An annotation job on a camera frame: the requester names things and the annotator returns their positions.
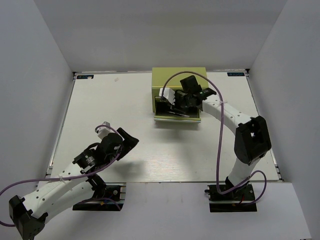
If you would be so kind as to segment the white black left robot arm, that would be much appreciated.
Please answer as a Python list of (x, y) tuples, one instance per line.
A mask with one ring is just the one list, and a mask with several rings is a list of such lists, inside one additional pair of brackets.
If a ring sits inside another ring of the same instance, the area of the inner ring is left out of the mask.
[(106, 124), (95, 132), (100, 142), (86, 147), (57, 177), (32, 193), (9, 200), (9, 216), (22, 239), (34, 239), (53, 217), (76, 205), (121, 210), (121, 186), (106, 184), (98, 173), (127, 155), (139, 140), (121, 127), (115, 130)]

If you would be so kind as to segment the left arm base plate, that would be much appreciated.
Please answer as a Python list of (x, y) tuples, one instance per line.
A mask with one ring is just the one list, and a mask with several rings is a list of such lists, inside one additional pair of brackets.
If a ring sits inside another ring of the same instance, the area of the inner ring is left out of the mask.
[(107, 184), (91, 198), (82, 200), (72, 207), (73, 211), (119, 212), (122, 210), (126, 197), (125, 183)]

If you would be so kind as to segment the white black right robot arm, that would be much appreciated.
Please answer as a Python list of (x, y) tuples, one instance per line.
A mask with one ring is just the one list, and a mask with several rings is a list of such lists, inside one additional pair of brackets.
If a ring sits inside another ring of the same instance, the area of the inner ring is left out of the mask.
[(271, 149), (272, 144), (266, 120), (258, 115), (251, 117), (227, 103), (220, 90), (214, 85), (203, 89), (197, 82), (199, 73), (188, 71), (189, 76), (180, 80), (184, 95), (175, 102), (181, 108), (196, 107), (220, 122), (216, 175), (220, 175), (220, 160), (224, 128), (234, 134), (236, 160), (230, 174), (225, 179), (225, 189), (220, 181), (216, 189), (220, 195), (236, 200), (244, 193), (244, 186), (258, 173), (257, 163)]

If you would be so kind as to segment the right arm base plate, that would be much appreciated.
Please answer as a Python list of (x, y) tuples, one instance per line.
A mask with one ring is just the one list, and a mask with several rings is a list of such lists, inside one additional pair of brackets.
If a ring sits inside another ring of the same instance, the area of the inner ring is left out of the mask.
[(247, 184), (236, 193), (219, 194), (215, 184), (208, 185), (204, 193), (208, 196), (211, 213), (249, 213), (257, 212), (253, 186)]

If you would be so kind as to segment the green bottom drawer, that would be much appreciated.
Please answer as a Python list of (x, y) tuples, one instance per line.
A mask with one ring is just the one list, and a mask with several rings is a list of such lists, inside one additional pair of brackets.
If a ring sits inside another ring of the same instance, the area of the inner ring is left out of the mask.
[(196, 107), (180, 108), (172, 106), (167, 100), (156, 96), (154, 99), (155, 121), (180, 122), (180, 123), (200, 123), (200, 111)]

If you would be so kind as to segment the purple ink clear pen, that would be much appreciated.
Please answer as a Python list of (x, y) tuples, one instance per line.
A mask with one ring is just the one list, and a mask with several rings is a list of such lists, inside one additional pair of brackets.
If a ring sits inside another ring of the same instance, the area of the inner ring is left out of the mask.
[(174, 111), (169, 111), (168, 113), (170, 113), (172, 115), (175, 115), (175, 116), (178, 116), (178, 117), (184, 117), (184, 118), (189, 118), (190, 117), (189, 115), (178, 113), (178, 112), (174, 112)]

